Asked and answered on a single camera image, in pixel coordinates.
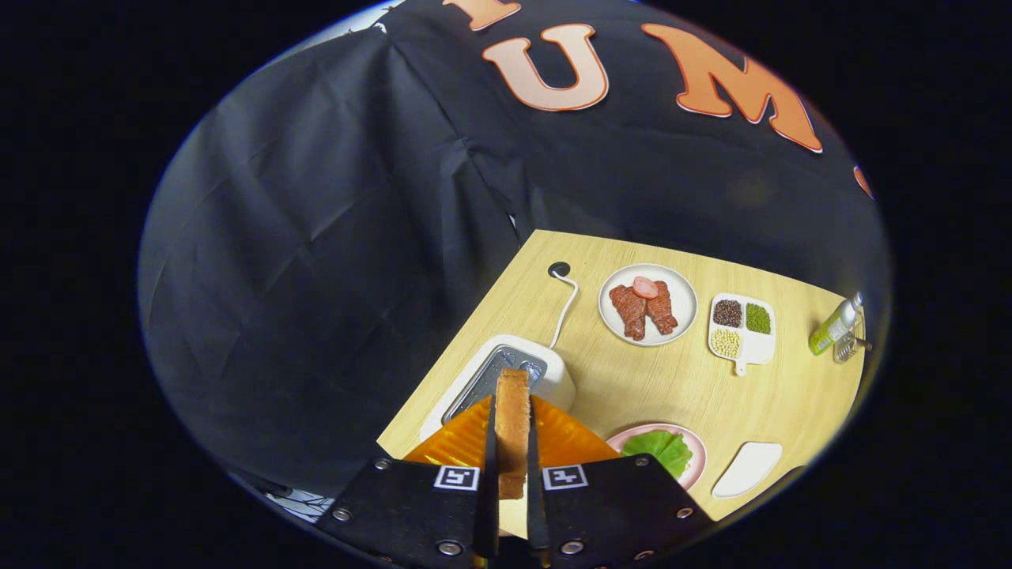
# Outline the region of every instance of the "black cloth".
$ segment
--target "black cloth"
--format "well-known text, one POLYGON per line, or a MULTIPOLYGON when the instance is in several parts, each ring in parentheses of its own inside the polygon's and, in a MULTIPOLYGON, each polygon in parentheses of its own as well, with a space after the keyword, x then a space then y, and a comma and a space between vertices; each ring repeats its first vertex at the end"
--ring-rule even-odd
POLYGON ((679 108, 678 66, 642 23, 689 30, 739 67, 743 55, 643 4, 553 0, 479 32, 469 19, 408 0, 385 30, 267 66, 169 165, 138 301, 155 373, 201 445, 278 484, 338 493, 535 229, 859 290, 868 337, 884 338, 886 234, 810 101, 820 154, 769 127, 772 105, 756 125, 737 108, 679 108), (568 86, 568 61, 539 34, 574 22, 595 28, 610 83, 590 108, 528 107, 482 59, 527 37, 545 83, 568 86))

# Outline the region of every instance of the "orange letter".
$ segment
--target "orange letter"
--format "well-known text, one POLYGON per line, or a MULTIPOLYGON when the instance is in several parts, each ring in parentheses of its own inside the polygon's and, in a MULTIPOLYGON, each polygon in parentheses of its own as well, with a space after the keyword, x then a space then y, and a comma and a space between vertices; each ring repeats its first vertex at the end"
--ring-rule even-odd
POLYGON ((447 4, 453 4, 471 16, 471 29, 475 31, 520 11, 516 2, 501 4, 498 0, 443 0, 443 6, 447 4))
POLYGON ((875 198, 874 195, 871 195, 871 188, 868 187, 868 182, 864 179, 864 174, 861 173, 861 169, 857 166, 854 166, 854 179, 857 180, 857 185, 861 186, 864 193, 868 194, 868 197, 872 199, 875 198))
POLYGON ((557 25, 541 32, 541 39, 559 44, 576 72, 576 83, 566 89, 544 84, 527 55, 530 42, 524 37, 496 44, 482 57, 499 67, 510 90, 524 104, 541 110, 577 110, 597 104, 608 94, 608 76, 590 45, 593 34, 594 28, 583 23, 557 25))
POLYGON ((664 42, 678 62, 685 79, 685 92, 675 99, 679 106, 712 116, 731 116, 731 105, 716 95, 713 82, 718 81, 749 123, 762 119, 766 101, 772 99, 774 114, 769 124, 773 130, 813 152, 822 152, 822 142, 816 138, 797 95, 764 67, 745 58, 743 72, 702 39, 681 29, 646 23, 643 30, 664 42))

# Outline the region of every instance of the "white dish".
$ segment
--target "white dish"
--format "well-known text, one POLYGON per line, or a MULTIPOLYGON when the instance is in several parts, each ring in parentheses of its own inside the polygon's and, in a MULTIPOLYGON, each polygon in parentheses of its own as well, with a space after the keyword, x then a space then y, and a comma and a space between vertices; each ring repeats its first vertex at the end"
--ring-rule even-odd
POLYGON ((747 363, 769 363, 770 360, 773 359, 773 352, 776 350, 776 314, 773 312, 773 307, 757 299, 743 297, 741 295, 732 295, 730 293, 721 293, 720 295, 713 297, 713 302, 709 305, 709 329, 706 331, 706 345, 709 346, 709 350, 713 352, 713 355, 734 361, 735 374, 738 376, 745 375, 748 368, 746 365, 747 363), (713 311, 716 310, 716 303, 721 301, 737 301, 738 304, 741 305, 741 326, 735 328, 713 322, 713 311), (768 334, 753 332, 746 327, 746 307, 750 304, 761 306, 766 309, 766 312, 769 314, 768 334), (742 337, 742 345, 738 348, 738 357, 728 357, 727 355, 718 353, 718 351, 713 349, 713 331, 720 328, 734 330, 735 332, 738 332, 739 336, 742 337))
POLYGON ((713 485, 714 498, 735 498, 755 488, 783 454, 778 442, 746 442, 713 485))
POLYGON ((604 324, 609 330, 628 343, 642 346, 662 345, 678 339, 695 322, 698 310, 695 290, 684 276, 673 268, 651 263, 631 264, 611 273, 611 276, 601 286, 597 308, 601 313, 601 319, 604 320, 604 324), (611 304, 608 292, 619 284, 631 287, 632 279, 637 276, 644 276, 651 280, 663 280, 668 284, 668 292, 671 294, 671 314, 678 321, 678 326, 675 326, 670 334, 661 334, 648 316, 642 340, 634 340, 625 335, 625 324, 618 316, 614 305, 611 304))

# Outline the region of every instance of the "grains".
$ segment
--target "grains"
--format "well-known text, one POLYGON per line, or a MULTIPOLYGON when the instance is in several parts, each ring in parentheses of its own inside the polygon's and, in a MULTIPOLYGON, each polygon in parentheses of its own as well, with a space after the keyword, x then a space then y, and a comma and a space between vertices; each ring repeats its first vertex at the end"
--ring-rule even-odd
POLYGON ((731 326, 732 328, 742 327, 742 305, 738 301, 721 301, 713 307, 713 322, 731 326))
POLYGON ((769 313, 759 305, 749 303, 745 307, 745 325, 753 332, 769 333, 769 313))
POLYGON ((734 330, 718 328, 709 335, 709 343, 716 353, 735 358, 742 347, 742 336, 734 330))

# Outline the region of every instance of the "toast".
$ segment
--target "toast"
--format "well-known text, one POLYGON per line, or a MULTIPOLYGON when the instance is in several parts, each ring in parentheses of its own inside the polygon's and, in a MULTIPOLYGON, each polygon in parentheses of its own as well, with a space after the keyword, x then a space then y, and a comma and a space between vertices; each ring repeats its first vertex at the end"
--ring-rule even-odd
POLYGON ((527 372, 503 370, 496 386, 496 458, 499 499, 523 497, 530 434, 530 386, 527 372))

